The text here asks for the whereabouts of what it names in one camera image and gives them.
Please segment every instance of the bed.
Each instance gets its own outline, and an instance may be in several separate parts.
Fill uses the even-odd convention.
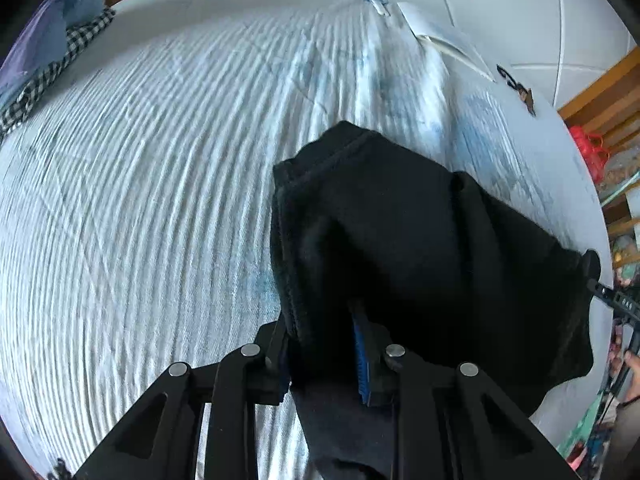
[[[564,246],[596,249],[611,284],[596,192],[556,111],[539,100],[534,118],[497,72],[418,44],[397,6],[114,8],[0,146],[0,418],[41,475],[57,457],[76,470],[171,362],[216,362],[276,319],[271,168],[339,120],[468,171]],[[593,369],[532,416],[555,445],[600,387],[610,322],[592,303]],[[314,474],[289,397],[257,410],[256,433],[260,478]]]

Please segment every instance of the checkered cloth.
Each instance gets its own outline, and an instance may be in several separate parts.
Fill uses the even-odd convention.
[[[106,7],[92,22],[69,27],[66,30],[66,54],[61,61],[53,61],[40,70],[24,86],[18,97],[9,101],[0,112],[0,142],[4,136],[22,124],[45,90],[52,85],[62,71],[78,57],[86,46],[111,23],[115,10]]]

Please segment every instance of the red bag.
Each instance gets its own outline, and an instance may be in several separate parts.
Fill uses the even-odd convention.
[[[611,155],[602,145],[602,136],[586,134],[581,126],[572,126],[569,133],[587,164],[593,183],[599,183],[604,178],[604,167]]]

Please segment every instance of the black cloth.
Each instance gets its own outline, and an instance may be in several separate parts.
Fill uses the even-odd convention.
[[[587,278],[466,173],[342,122],[273,171],[271,259],[292,393],[325,480],[386,478],[389,413],[360,405],[348,304],[428,362],[479,365],[530,415],[593,365]]]

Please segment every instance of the purple fabric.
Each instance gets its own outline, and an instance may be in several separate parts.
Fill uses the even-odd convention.
[[[0,92],[13,81],[38,68],[35,53],[44,32],[50,27],[50,22],[56,20],[60,13],[58,1],[44,0],[23,28],[0,67]]]

